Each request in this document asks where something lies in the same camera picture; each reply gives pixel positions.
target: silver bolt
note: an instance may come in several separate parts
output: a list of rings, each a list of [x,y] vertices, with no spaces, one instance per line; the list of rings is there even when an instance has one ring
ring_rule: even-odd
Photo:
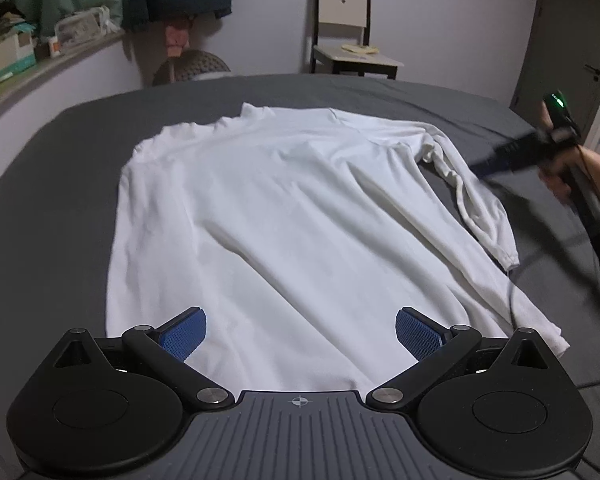
[[[400,402],[404,395],[400,390],[395,388],[378,388],[372,394],[372,397],[383,404],[395,404]]]
[[[198,400],[205,404],[218,404],[228,396],[229,394],[222,388],[205,388],[198,392]]]

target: human hand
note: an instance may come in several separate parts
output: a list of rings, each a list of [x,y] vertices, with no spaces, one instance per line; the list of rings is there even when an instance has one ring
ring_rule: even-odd
[[[544,103],[541,109],[541,123],[548,130],[554,127]],[[600,196],[600,155],[588,148],[578,146],[560,153],[551,164],[540,169],[540,180],[560,202],[567,203],[571,195],[571,187],[565,184],[560,174],[570,166],[578,166],[593,181],[596,192]]]

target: pink object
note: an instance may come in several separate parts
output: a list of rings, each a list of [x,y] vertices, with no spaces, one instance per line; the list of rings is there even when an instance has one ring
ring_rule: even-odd
[[[180,57],[182,49],[189,46],[188,18],[173,18],[164,22],[164,40],[167,57]]]

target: white chair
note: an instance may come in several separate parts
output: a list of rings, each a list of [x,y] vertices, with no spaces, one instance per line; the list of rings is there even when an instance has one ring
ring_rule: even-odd
[[[404,66],[382,54],[355,54],[340,46],[318,45],[321,23],[334,23],[363,28],[363,46],[369,45],[371,34],[371,0],[315,0],[314,36],[311,49],[311,73],[315,73],[316,61],[331,67],[332,74],[357,72],[386,74],[395,79],[398,67]]]

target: gray bed sheet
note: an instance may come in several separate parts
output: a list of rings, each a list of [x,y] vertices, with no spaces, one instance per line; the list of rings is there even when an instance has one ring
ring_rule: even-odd
[[[14,396],[58,338],[83,326],[104,335],[105,293],[120,169],[133,147],[166,124],[209,123],[256,106],[333,107],[434,124],[471,163],[529,126],[502,105],[462,92],[351,76],[275,75],[177,83],[69,108],[44,126],[0,180],[0,479],[20,470],[4,420]],[[458,218],[451,190],[426,168]],[[600,379],[600,272],[579,220],[535,171],[490,181],[521,260],[514,278],[563,329],[562,364],[576,384]],[[600,465],[600,387],[584,390],[594,415],[586,456]],[[596,475],[581,465],[584,476]]]

